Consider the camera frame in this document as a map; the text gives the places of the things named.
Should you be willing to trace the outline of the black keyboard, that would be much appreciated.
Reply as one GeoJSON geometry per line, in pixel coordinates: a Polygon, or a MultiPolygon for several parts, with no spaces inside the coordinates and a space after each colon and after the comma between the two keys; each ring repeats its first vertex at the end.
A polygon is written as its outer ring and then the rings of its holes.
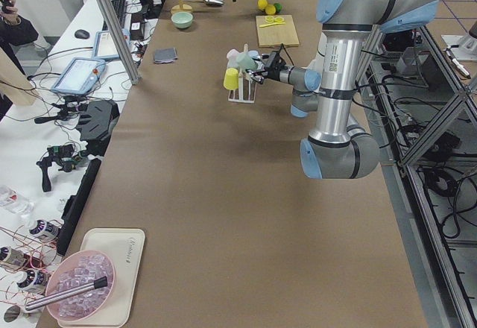
{"type": "Polygon", "coordinates": [[[111,0],[110,2],[115,11],[119,25],[121,28],[123,28],[125,24],[125,18],[126,18],[127,0],[111,0]]]}

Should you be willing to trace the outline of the mint green bowl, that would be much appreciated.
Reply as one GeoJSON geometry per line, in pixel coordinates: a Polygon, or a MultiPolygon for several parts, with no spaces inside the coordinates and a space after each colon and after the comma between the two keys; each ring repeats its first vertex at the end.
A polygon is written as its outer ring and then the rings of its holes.
{"type": "Polygon", "coordinates": [[[189,28],[193,20],[193,14],[190,12],[180,11],[171,15],[171,21],[174,27],[180,30],[189,28]]]}

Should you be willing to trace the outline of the wooden cutting board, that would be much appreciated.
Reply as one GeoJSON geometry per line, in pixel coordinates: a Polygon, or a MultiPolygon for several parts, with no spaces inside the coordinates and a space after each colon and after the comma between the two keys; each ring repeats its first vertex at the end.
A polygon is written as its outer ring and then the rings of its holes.
{"type": "Polygon", "coordinates": [[[259,28],[259,25],[266,23],[266,16],[256,16],[256,30],[258,36],[258,44],[260,48],[271,48],[278,45],[294,46],[300,44],[294,20],[292,15],[278,15],[284,19],[285,25],[271,26],[267,28],[259,28]]]}

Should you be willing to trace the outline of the clear plastic bottle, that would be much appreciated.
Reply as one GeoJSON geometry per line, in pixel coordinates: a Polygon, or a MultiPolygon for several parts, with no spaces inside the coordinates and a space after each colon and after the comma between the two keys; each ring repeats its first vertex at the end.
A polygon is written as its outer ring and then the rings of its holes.
{"type": "Polygon", "coordinates": [[[1,208],[18,215],[29,215],[33,204],[9,186],[1,185],[1,208]]]}

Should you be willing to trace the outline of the pink plastic cup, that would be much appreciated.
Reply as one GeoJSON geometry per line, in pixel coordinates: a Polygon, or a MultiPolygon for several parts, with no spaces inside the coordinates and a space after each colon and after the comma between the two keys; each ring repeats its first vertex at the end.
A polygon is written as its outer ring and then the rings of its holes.
{"type": "Polygon", "coordinates": [[[239,54],[240,54],[240,52],[238,50],[236,50],[235,48],[232,48],[227,52],[226,58],[227,58],[229,63],[233,63],[233,62],[236,61],[236,57],[239,54]]]}

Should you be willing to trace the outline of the cream plastic tray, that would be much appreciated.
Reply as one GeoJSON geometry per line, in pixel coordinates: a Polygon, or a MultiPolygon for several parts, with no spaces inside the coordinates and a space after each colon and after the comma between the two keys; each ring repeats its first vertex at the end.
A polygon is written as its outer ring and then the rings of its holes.
{"type": "Polygon", "coordinates": [[[56,288],[59,276],[78,266],[81,257],[104,254],[113,273],[108,279],[110,291],[104,302],[90,316],[76,321],[58,319],[60,327],[122,327],[130,316],[136,278],[145,243],[145,232],[139,228],[94,228],[89,230],[80,250],[65,258],[51,278],[48,290],[56,288]]]}

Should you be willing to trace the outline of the aluminium frame post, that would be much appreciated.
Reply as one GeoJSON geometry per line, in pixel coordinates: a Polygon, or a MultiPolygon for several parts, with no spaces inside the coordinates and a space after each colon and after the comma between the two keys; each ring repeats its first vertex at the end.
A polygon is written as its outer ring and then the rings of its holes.
{"type": "Polygon", "coordinates": [[[139,82],[139,73],[137,71],[136,64],[133,62],[129,47],[126,45],[124,33],[122,32],[122,28],[119,24],[112,3],[110,0],[96,1],[104,18],[104,21],[107,23],[108,30],[110,32],[111,37],[113,38],[116,50],[130,79],[130,82],[133,85],[136,85],[139,82]]]}

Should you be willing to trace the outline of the grey folded cloth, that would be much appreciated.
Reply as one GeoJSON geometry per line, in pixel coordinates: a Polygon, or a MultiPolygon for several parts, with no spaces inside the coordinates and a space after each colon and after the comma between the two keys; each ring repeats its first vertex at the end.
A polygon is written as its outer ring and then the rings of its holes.
{"type": "Polygon", "coordinates": [[[177,60],[177,51],[175,47],[161,48],[154,52],[153,60],[155,64],[173,63],[177,60]]]}

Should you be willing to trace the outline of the green plastic cup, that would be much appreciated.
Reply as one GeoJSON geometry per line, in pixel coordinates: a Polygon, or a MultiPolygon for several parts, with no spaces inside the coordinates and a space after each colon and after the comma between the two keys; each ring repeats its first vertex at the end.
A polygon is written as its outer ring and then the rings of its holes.
{"type": "Polygon", "coordinates": [[[247,70],[256,71],[258,68],[255,60],[248,54],[247,51],[241,52],[236,56],[236,62],[242,72],[247,70]]]}

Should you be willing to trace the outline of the yellow plastic knife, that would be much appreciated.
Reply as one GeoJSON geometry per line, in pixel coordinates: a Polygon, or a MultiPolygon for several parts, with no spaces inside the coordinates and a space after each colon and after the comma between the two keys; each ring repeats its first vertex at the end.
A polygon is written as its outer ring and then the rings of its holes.
{"type": "Polygon", "coordinates": [[[270,22],[270,23],[264,23],[259,25],[259,28],[267,28],[271,26],[277,26],[277,25],[285,25],[286,22],[270,22]]]}

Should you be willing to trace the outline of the blue teach pendant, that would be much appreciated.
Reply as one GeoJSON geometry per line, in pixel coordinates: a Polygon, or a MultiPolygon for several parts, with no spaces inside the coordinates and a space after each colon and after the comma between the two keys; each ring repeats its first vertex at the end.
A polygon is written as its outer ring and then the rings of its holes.
{"type": "Polygon", "coordinates": [[[98,58],[73,58],[51,87],[64,95],[84,95],[92,90],[105,70],[106,62],[98,58]]]}
{"type": "Polygon", "coordinates": [[[92,57],[102,60],[119,58],[118,50],[109,31],[98,31],[92,48],[92,57]]]}

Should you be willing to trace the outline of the black computer mouse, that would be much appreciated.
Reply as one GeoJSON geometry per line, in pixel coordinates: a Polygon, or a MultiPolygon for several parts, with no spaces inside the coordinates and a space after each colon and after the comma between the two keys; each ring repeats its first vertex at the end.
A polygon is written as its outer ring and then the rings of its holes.
{"type": "Polygon", "coordinates": [[[74,36],[75,38],[80,40],[87,40],[90,38],[89,32],[84,29],[76,30],[76,32],[74,33],[74,36]]]}

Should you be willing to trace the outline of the yellow plastic cup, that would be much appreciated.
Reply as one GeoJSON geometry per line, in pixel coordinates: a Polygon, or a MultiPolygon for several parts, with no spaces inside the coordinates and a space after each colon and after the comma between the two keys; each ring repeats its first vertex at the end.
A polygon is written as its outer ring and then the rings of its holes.
{"type": "Polygon", "coordinates": [[[236,68],[230,67],[224,73],[223,86],[229,91],[234,91],[239,87],[239,71],[236,68]]]}

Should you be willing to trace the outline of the green lime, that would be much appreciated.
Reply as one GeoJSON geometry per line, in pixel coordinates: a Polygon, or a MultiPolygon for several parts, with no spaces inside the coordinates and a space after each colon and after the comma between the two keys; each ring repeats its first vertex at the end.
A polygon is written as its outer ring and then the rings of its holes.
{"type": "Polygon", "coordinates": [[[280,3],[275,3],[274,7],[276,8],[276,13],[280,13],[282,10],[282,5],[280,3]]]}

